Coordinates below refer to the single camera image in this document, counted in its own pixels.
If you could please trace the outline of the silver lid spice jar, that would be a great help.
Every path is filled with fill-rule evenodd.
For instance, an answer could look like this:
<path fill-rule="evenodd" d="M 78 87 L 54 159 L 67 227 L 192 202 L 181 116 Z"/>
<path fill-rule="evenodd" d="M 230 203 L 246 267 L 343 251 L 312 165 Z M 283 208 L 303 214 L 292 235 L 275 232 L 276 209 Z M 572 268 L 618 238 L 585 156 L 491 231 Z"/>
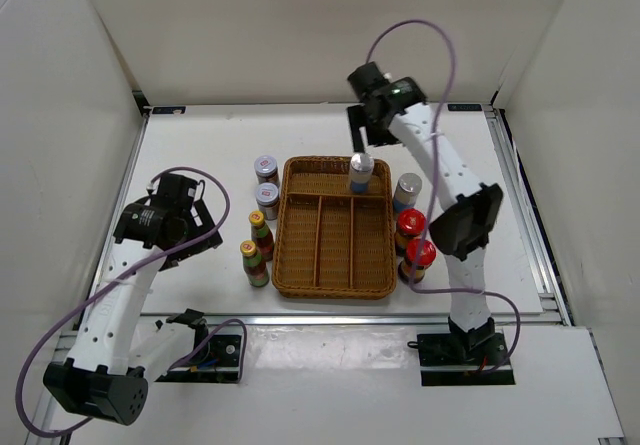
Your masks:
<path fill-rule="evenodd" d="M 415 173 L 402 174 L 396 184 L 393 195 L 393 209 L 396 214 L 413 208 L 422 190 L 422 180 Z"/>
<path fill-rule="evenodd" d="M 355 153 L 349 162 L 349 188 L 353 193 L 365 193 L 373 174 L 375 161 L 365 152 Z"/>

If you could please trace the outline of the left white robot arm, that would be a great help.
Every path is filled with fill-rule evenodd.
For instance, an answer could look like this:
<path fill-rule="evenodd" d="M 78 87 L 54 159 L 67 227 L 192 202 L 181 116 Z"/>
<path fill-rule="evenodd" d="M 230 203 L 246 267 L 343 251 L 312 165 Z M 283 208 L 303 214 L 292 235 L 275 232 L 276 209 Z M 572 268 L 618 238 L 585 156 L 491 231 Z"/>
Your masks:
<path fill-rule="evenodd" d="M 71 414 L 130 425 L 151 384 L 175 367 L 202 363 L 210 353 L 208 324 L 192 309 L 170 316 L 151 338 L 132 345 L 152 283 L 160 272 L 222 239 L 203 200 L 168 196 L 126 206 L 114 239 L 107 283 L 93 295 L 67 357 L 47 366 L 43 383 Z"/>

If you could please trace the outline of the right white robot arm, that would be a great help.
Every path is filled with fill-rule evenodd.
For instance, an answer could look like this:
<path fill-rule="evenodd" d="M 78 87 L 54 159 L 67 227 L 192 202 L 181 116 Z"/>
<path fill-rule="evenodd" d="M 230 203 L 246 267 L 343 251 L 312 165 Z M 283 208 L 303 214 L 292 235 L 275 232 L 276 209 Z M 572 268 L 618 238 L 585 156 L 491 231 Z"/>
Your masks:
<path fill-rule="evenodd" d="M 401 144 L 430 179 L 442 213 L 429 221 L 428 233 L 445 258 L 452 293 L 449 352 L 458 363 L 470 365 L 495 334 L 484 295 L 484 262 L 503 191 L 470 171 L 437 130 L 436 108 L 413 79 L 391 82 L 369 63 L 347 81 L 358 101 L 347 109 L 354 150 Z"/>

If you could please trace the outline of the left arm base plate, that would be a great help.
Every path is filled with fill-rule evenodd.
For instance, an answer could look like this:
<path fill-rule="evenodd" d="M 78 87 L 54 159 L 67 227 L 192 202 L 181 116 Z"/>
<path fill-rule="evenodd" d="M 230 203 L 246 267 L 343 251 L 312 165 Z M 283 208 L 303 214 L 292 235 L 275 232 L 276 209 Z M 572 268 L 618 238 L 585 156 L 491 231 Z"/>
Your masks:
<path fill-rule="evenodd" d="M 237 384 L 240 381 L 244 337 L 241 334 L 214 336 L 204 352 L 188 365 L 167 372 L 157 383 Z"/>

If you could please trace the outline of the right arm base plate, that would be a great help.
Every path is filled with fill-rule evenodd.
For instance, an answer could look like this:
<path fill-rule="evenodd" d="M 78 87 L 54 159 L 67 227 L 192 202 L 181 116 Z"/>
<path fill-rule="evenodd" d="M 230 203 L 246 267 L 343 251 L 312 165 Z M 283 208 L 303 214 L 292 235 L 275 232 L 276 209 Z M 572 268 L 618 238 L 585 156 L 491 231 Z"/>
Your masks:
<path fill-rule="evenodd" d="M 418 334 L 407 347 L 418 353 L 423 387 L 516 384 L 503 333 L 471 352 L 465 352 L 448 333 Z"/>

